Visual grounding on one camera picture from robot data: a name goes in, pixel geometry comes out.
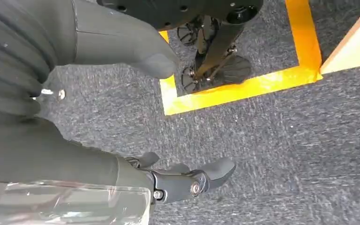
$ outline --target robotic hand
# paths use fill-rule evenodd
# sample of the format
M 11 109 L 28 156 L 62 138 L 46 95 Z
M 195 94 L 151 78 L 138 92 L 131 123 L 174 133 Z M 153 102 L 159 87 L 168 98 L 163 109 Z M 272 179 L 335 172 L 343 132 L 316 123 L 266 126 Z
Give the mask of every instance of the robotic hand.
M 34 224 L 48 219 L 54 224 L 57 218 L 60 224 L 63 218 L 98 218 L 102 210 L 94 215 L 84 208 L 88 214 L 79 214 L 79 207 L 75 210 L 78 214 L 68 209 L 79 204 L 73 200 L 74 188 L 78 197 L 86 196 L 79 192 L 86 187 L 105 190 L 104 195 L 107 187 L 147 190 L 147 204 L 123 198 L 118 194 L 120 188 L 109 192 L 110 198 L 116 199 L 115 205 L 126 207 L 121 211 L 110 209 L 116 213 L 115 219 L 103 221 L 120 223 L 120 217 L 138 213 L 132 207 L 195 197 L 221 186 L 233 173 L 235 165 L 227 158 L 193 171 L 185 165 L 169 171 L 151 170 L 148 167 L 158 160 L 153 153 L 123 158 L 85 148 L 63 139 L 51 122 L 35 117 L 40 106 L 32 97 L 40 95 L 42 83 L 56 66 L 114 63 L 127 63 L 163 79 L 174 73 L 179 59 L 153 27 L 97 4 L 84 0 L 0 0 L 0 218 L 22 213 L 23 222 L 32 220 Z M 51 187 L 65 189 L 47 202 L 36 200 L 43 196 L 41 191 L 30 191 Z M 16 200 L 18 197 L 27 200 Z M 12 201 L 21 207 L 11 208 L 16 205 Z M 62 211 L 72 214 L 52 218 L 60 214 L 53 213 L 58 205 L 65 205 Z M 5 223 L 18 224 L 14 221 L 12 218 Z M 76 221 L 95 224 L 95 220 Z

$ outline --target black wheel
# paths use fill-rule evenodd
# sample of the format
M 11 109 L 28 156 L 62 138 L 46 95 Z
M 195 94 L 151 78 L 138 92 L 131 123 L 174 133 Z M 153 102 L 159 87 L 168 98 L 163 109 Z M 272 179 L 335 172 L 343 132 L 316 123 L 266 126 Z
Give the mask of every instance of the black wheel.
M 241 56 L 233 56 L 217 72 L 215 80 L 224 84 L 241 84 L 252 74 L 252 64 Z
M 194 80 L 194 69 L 192 67 L 184 68 L 181 73 L 181 85 L 186 93 L 191 94 L 199 90 L 199 82 Z
M 177 37 L 185 46 L 195 44 L 197 39 L 197 31 L 191 28 L 191 25 L 186 23 L 177 28 Z

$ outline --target gray carpet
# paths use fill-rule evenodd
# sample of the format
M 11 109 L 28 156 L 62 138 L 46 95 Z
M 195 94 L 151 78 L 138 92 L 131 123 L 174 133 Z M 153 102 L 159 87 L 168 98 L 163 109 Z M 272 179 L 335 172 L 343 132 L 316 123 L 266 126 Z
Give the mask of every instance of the gray carpet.
M 310 1 L 327 58 L 360 15 L 360 0 Z M 171 34 L 187 64 L 194 51 Z M 238 40 L 254 75 L 297 65 L 283 1 L 267 0 Z M 156 167 L 196 168 L 222 156 L 238 165 L 221 189 L 159 206 L 152 224 L 360 225 L 360 68 L 318 83 L 166 117 L 158 81 L 124 66 L 58 68 L 42 115 L 67 139 L 138 155 Z

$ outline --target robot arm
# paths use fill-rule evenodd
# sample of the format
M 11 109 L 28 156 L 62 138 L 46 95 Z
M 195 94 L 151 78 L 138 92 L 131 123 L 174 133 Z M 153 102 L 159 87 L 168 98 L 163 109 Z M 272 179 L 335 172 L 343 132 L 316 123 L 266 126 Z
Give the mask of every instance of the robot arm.
M 179 64 L 153 27 L 128 15 L 83 0 L 0 0 L 0 183 L 147 188 L 161 203 L 224 184 L 235 169 L 229 159 L 194 171 L 146 170 L 151 160 L 85 148 L 35 117 L 40 105 L 31 97 L 57 65 L 120 62 L 155 78 L 171 76 Z

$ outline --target yellow tape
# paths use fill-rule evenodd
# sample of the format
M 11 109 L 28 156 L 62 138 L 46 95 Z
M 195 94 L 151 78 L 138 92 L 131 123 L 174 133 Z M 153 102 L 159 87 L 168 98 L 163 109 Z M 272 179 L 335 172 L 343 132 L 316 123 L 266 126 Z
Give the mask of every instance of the yellow tape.
M 177 97 L 174 76 L 161 80 L 165 115 L 184 113 L 262 94 L 285 90 L 321 80 L 321 51 L 308 0 L 286 0 L 299 66 L 246 80 L 239 85 L 226 85 Z M 169 42 L 167 32 L 161 35 Z

